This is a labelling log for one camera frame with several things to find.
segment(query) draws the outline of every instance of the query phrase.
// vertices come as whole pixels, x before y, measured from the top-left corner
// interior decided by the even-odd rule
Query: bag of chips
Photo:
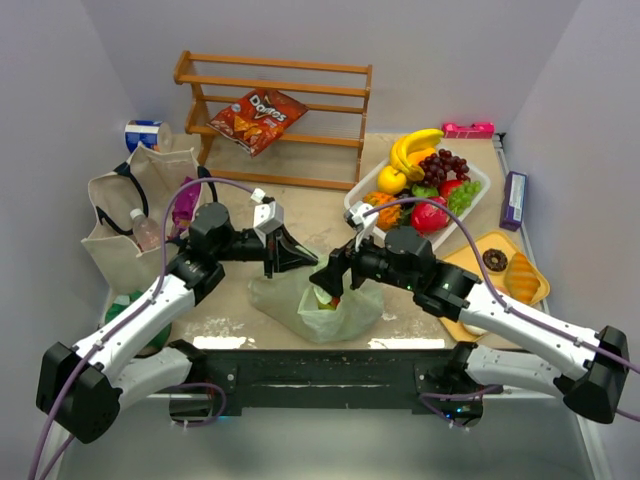
[[[307,110],[277,90],[259,88],[218,112],[208,125],[255,157]]]

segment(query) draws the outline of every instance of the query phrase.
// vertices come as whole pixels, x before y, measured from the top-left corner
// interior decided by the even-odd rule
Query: croissant
[[[522,253],[516,253],[509,262],[504,277],[504,284],[511,298],[527,305],[540,288],[540,280],[533,267]]]

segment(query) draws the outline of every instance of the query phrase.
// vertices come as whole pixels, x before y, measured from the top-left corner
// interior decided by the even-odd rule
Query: wooden rack
[[[251,78],[230,78],[220,76],[199,75],[196,71],[196,62],[224,63],[234,65],[251,65],[260,67],[290,68],[300,70],[318,70],[324,72],[351,73],[363,75],[364,86],[362,88],[313,85],[306,83],[290,83],[280,81],[258,80]],[[240,88],[274,88],[285,92],[303,92],[308,94],[339,95],[346,97],[357,97],[362,99],[362,107],[346,107],[339,105],[306,104],[309,110],[321,112],[343,113],[350,115],[360,115],[360,136],[357,139],[326,137],[316,135],[301,135],[285,133],[279,140],[284,142],[315,143],[322,145],[338,145],[357,149],[357,160],[355,178],[353,182],[337,182],[331,180],[319,180],[312,178],[287,177],[279,175],[253,174],[244,172],[232,172],[227,170],[212,169],[215,176],[229,178],[232,180],[244,180],[250,182],[278,183],[282,185],[295,185],[304,187],[319,187],[337,190],[350,190],[357,183],[360,177],[360,159],[364,146],[364,132],[367,123],[367,108],[369,106],[369,95],[371,92],[372,66],[353,65],[333,65],[327,63],[297,62],[289,60],[273,60],[263,58],[230,57],[224,55],[207,55],[191,53],[188,50],[182,52],[180,60],[173,72],[173,79],[178,85],[189,83],[191,85],[192,103],[185,131],[190,134],[199,134],[202,139],[202,148],[198,156],[200,165],[204,165],[211,151],[214,138],[219,133],[206,126],[206,123],[213,115],[209,112],[208,103],[233,103],[237,98],[219,95],[205,95],[202,85],[218,85],[225,87]]]

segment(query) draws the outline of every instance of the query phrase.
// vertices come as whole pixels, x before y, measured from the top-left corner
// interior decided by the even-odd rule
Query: paper towel roll
[[[158,152],[171,151],[173,134],[169,124],[150,120],[131,120],[124,127],[124,141],[130,152],[133,152],[142,142],[145,147]]]

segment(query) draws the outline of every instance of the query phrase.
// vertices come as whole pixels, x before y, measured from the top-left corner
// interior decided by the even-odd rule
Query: white plastic tray
[[[382,170],[388,164],[389,159],[384,159],[376,168],[371,170],[362,180],[360,180],[358,184],[349,191],[349,193],[347,193],[347,195],[344,197],[345,210],[349,210],[349,208],[351,208],[355,203],[362,200],[367,193],[378,190],[378,173],[380,173],[380,170]],[[482,172],[472,162],[467,161],[467,165],[469,166],[468,175],[471,178],[471,181],[480,181],[482,189],[471,201],[471,206],[464,212],[462,212],[462,215],[460,215],[460,220],[464,220],[465,218],[467,218],[467,215],[471,213],[471,211],[475,208],[482,197],[485,196],[485,194],[489,190],[489,187],[491,186],[491,180],[484,172]],[[431,247],[433,248],[433,251],[435,251],[440,245],[442,245],[442,243],[447,239],[449,235],[451,235],[451,233],[456,228],[458,228],[458,225],[456,225],[454,222],[451,222],[447,228],[440,230],[437,233],[428,235],[427,238],[431,240]],[[375,227],[373,229],[373,235],[384,242],[386,233],[380,230],[378,227]]]

